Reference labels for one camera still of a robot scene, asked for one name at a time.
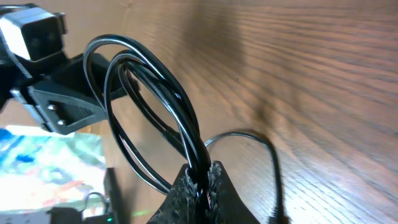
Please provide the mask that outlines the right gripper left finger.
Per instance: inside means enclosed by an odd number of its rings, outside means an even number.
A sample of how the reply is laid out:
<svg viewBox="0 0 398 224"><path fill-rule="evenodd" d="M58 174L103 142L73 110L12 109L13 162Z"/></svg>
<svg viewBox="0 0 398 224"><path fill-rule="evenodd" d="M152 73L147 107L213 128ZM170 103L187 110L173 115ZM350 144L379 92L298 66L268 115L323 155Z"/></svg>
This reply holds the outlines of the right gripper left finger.
<svg viewBox="0 0 398 224"><path fill-rule="evenodd" d="M147 224L194 224L197 222L195 218L197 184L193 183L188 171L189 165L184 164L164 202Z"/></svg>

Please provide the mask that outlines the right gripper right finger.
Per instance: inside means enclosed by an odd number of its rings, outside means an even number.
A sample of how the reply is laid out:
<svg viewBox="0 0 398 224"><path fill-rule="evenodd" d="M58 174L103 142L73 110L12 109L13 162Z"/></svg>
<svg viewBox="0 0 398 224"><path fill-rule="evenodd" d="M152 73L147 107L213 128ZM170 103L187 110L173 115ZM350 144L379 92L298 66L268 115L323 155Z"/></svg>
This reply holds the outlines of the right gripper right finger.
<svg viewBox="0 0 398 224"><path fill-rule="evenodd" d="M220 161L213 161L209 171L210 208L206 211L212 224L259 224L257 218L240 199Z"/></svg>

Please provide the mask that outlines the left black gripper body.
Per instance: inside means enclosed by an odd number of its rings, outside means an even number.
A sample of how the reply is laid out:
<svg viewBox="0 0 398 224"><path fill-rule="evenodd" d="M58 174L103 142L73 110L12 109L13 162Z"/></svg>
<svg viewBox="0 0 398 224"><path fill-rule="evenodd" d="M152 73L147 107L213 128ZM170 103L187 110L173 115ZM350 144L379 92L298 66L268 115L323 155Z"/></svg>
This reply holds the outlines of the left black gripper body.
<svg viewBox="0 0 398 224"><path fill-rule="evenodd" d="M4 106L12 98L10 93L12 88L21 85L29 79L39 78L41 74L50 74L56 68L68 62L68 58L63 52L38 62L30 62L19 56L16 58L29 72L30 76L27 77L7 56L7 53L1 52L1 106Z"/></svg>

